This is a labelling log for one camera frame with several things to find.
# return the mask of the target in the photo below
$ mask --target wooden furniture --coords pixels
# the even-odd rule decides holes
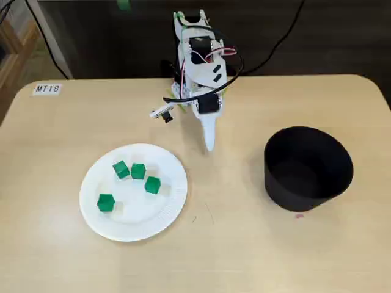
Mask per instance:
[[[15,86],[30,57],[38,38],[38,29],[34,21],[27,25],[20,39],[7,20],[0,26],[0,44],[6,50],[6,57],[0,62],[0,121],[4,117],[15,94]]]
[[[59,96],[21,89],[0,128],[1,292],[391,291],[391,113],[368,79],[239,78],[212,153],[191,112],[149,118],[168,79],[60,82]],[[264,145],[293,125],[333,135],[354,163],[350,188],[304,217],[263,187]],[[181,160],[188,198],[159,235],[109,241],[84,223],[80,184],[100,156],[138,142]]]

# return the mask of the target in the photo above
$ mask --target white paper plate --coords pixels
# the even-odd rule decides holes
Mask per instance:
[[[143,163],[148,176],[161,180],[157,195],[145,191],[145,180],[119,180],[113,165],[124,161]],[[179,215],[186,201],[188,182],[181,162],[169,151],[138,143],[105,154],[87,172],[80,188],[80,210],[87,224],[99,235],[115,241],[146,239],[166,229]],[[102,213],[99,194],[112,194],[115,209]]]

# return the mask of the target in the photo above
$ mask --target black pot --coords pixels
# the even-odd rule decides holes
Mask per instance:
[[[265,187],[289,211],[309,211],[344,192],[353,178],[349,153],[315,128],[295,126],[275,133],[265,147]]]

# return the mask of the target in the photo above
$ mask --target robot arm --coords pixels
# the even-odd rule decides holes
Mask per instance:
[[[150,114],[153,118],[162,116],[167,123],[172,120],[169,111],[175,104],[191,107],[201,121],[208,151],[214,147],[216,119],[223,108],[223,91],[211,93],[227,83],[227,69],[222,56],[236,54],[233,48],[225,48],[223,40],[217,40],[210,28],[205,12],[199,18],[189,18],[182,12],[174,13],[175,37],[177,38],[178,68],[181,78],[172,85],[172,93],[178,100]]]

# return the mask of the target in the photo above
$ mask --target plate rim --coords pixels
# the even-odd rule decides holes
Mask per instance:
[[[104,158],[105,156],[109,155],[111,152],[115,152],[117,151],[118,149],[121,149],[121,148],[126,148],[126,147],[130,147],[130,146],[140,146],[140,147],[143,147],[143,146],[148,146],[148,147],[154,147],[154,148],[159,148],[167,153],[169,153],[174,159],[176,159],[180,165],[180,167],[182,168],[183,170],[183,174],[185,175],[185,185],[184,185],[184,189],[185,189],[185,195],[183,197],[183,202],[182,204],[180,205],[180,209],[179,209],[179,212],[175,215],[175,217],[172,219],[172,220],[169,220],[167,221],[166,225],[162,226],[161,229],[158,229],[159,231],[155,232],[154,234],[151,234],[151,235],[146,235],[145,237],[144,236],[138,236],[138,237],[112,237],[112,236],[108,236],[108,235],[105,235],[104,233],[101,233],[99,229],[96,228],[96,226],[94,224],[91,223],[91,221],[88,219],[88,216],[86,215],[86,212],[85,210],[83,209],[82,207],[82,190],[83,190],[83,186],[85,184],[85,181],[86,181],[86,178],[87,178],[87,175],[90,173],[91,169],[93,169],[93,167],[95,166],[95,164],[97,164],[99,161],[101,161],[102,158]],[[88,169],[88,171],[86,172],[86,174],[84,175],[83,177],[83,180],[82,180],[82,183],[80,185],[80,191],[79,191],[79,208],[80,208],[80,211],[81,211],[81,214],[82,214],[82,217],[84,219],[84,221],[87,223],[87,226],[89,228],[92,229],[92,231],[94,231],[95,233],[97,233],[98,235],[106,238],[106,239],[109,239],[109,240],[112,240],[112,241],[119,241],[119,242],[134,242],[134,241],[141,241],[141,240],[145,240],[145,239],[148,239],[148,238],[151,238],[161,232],[163,232],[165,229],[167,229],[169,226],[171,226],[171,224],[174,223],[174,221],[179,217],[179,215],[181,214],[182,210],[183,210],[183,207],[185,206],[185,203],[186,203],[186,199],[187,199],[187,196],[188,196],[188,177],[187,177],[187,174],[186,174],[186,170],[185,168],[183,167],[183,164],[181,163],[181,161],[176,157],[176,155],[174,155],[173,153],[171,153],[170,151],[166,150],[165,148],[162,148],[161,146],[158,146],[158,145],[153,145],[153,144],[150,144],[150,143],[131,143],[131,144],[127,144],[127,145],[122,145],[122,146],[118,146],[117,148],[114,148],[113,150],[111,151],[108,151],[107,153],[105,153],[104,155],[100,156]]]

